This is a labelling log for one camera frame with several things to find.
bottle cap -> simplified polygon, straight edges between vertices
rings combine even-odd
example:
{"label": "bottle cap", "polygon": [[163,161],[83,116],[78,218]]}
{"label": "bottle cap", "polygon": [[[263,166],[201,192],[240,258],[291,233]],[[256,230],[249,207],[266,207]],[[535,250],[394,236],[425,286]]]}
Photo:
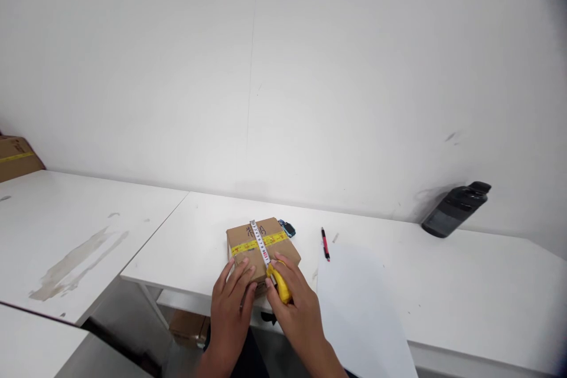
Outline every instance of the bottle cap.
{"label": "bottle cap", "polygon": [[490,191],[490,189],[492,188],[491,185],[489,185],[488,183],[484,183],[484,182],[472,182],[469,187],[471,189],[475,189],[475,191],[478,192],[482,192],[482,193],[488,193]]}

finger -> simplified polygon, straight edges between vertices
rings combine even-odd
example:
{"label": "finger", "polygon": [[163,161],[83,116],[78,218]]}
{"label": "finger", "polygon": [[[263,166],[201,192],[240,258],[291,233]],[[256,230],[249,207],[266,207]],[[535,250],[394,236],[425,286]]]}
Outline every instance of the finger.
{"label": "finger", "polygon": [[242,321],[246,326],[250,325],[250,317],[252,316],[252,304],[254,304],[254,294],[256,293],[256,287],[258,284],[252,282],[248,286],[246,291],[246,297],[244,298],[244,304],[242,306]]}
{"label": "finger", "polygon": [[272,259],[272,266],[278,271],[280,275],[282,275],[282,278],[285,280],[285,283],[291,291],[291,295],[295,297],[295,295],[300,294],[300,292],[303,290],[303,287],[293,270],[288,268],[285,264],[276,261],[275,259]]}
{"label": "finger", "polygon": [[232,265],[234,264],[234,257],[231,257],[229,262],[226,263],[223,271],[220,272],[220,276],[214,283],[213,295],[218,295],[223,292],[224,285],[226,284],[226,277],[229,275]]}
{"label": "finger", "polygon": [[290,269],[295,274],[295,276],[297,276],[297,279],[300,281],[301,285],[303,285],[305,288],[309,287],[309,284],[307,283],[305,276],[303,275],[303,273],[301,273],[301,270],[299,270],[297,264],[293,263],[293,261],[288,259],[286,256],[281,255],[279,252],[275,253],[275,257],[278,260],[283,261],[283,263],[288,267],[288,269]]}
{"label": "finger", "polygon": [[239,306],[242,297],[244,296],[244,292],[246,291],[246,287],[248,286],[248,283],[252,279],[252,276],[254,275],[255,271],[256,271],[256,266],[252,266],[250,269],[244,272],[243,275],[238,280],[238,282],[236,282],[236,285],[234,286],[232,293],[229,294],[229,297],[234,298],[238,301]]}
{"label": "finger", "polygon": [[281,314],[285,311],[285,304],[279,299],[279,294],[270,278],[266,278],[266,286],[268,287],[266,298],[270,306],[272,306],[272,311],[276,315],[276,318],[281,318]]}
{"label": "finger", "polygon": [[226,294],[228,295],[232,293],[236,282],[238,282],[238,280],[242,276],[242,273],[244,273],[244,270],[248,266],[249,262],[250,259],[248,257],[245,257],[244,260],[242,260],[240,264],[236,266],[236,269],[234,269],[234,272],[232,272],[232,275],[230,275],[229,280],[226,281],[226,286],[224,287],[223,292],[226,292]]}

yellow packing tape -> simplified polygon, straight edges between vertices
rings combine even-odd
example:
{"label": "yellow packing tape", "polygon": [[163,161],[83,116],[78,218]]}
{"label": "yellow packing tape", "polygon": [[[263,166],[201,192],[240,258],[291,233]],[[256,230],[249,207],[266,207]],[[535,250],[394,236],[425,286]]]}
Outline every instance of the yellow packing tape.
{"label": "yellow packing tape", "polygon": [[30,157],[32,155],[35,155],[35,153],[26,152],[25,154],[14,155],[13,157],[0,158],[0,164],[3,163],[3,162],[13,161],[15,159]]}
{"label": "yellow packing tape", "polygon": [[[281,231],[278,233],[274,233],[268,236],[264,236],[262,239],[264,240],[264,245],[265,246],[270,246],[275,244],[276,242],[280,242],[283,241],[284,239],[287,239],[288,235]],[[238,253],[244,252],[244,251],[250,251],[253,250],[254,248],[258,248],[258,242],[256,242],[256,240],[252,240],[250,242],[244,242],[243,244],[237,245],[235,246],[231,252],[232,255],[235,256]]]}

left hand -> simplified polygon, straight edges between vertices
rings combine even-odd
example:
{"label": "left hand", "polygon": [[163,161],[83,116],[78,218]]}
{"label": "left hand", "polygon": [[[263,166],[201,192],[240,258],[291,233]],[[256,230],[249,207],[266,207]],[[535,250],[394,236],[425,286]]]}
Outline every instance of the left hand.
{"label": "left hand", "polygon": [[244,258],[227,281],[226,278],[234,264],[234,258],[231,258],[213,287],[211,341],[201,359],[200,369],[203,369],[204,364],[214,365],[215,372],[218,372],[219,376],[231,374],[250,326],[257,284],[252,282],[248,286],[256,270],[254,266],[246,269],[248,263],[248,258]]}

white table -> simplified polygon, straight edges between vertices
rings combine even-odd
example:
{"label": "white table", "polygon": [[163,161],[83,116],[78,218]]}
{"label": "white table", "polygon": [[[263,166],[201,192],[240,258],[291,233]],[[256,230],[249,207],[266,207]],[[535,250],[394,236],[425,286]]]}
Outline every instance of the white table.
{"label": "white table", "polygon": [[375,253],[417,366],[462,377],[554,372],[567,263],[524,239],[463,230],[438,239],[412,223],[190,193],[121,277],[164,289],[158,304],[207,314],[226,229],[268,217],[296,228],[312,288],[321,226],[330,241]]}
{"label": "white table", "polygon": [[0,304],[0,376],[149,378],[90,332]]}
{"label": "white table", "polygon": [[0,302],[75,325],[186,192],[37,171],[0,184]]}

